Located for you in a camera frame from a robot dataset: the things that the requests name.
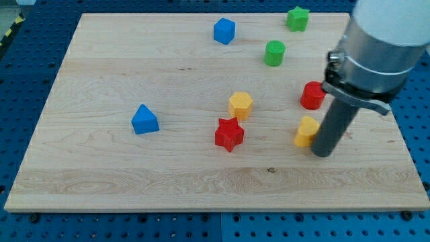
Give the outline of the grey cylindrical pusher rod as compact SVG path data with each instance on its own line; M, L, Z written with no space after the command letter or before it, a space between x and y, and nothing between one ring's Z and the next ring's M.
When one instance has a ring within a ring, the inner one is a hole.
M314 138L311 151L318 157L331 155L358 111L359 108L335 98Z

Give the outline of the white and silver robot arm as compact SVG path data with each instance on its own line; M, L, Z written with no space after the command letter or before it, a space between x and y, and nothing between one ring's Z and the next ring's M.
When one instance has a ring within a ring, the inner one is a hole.
M311 145L328 157L359 109L383 116L429 46L429 0L361 0L327 54L322 90L334 97Z

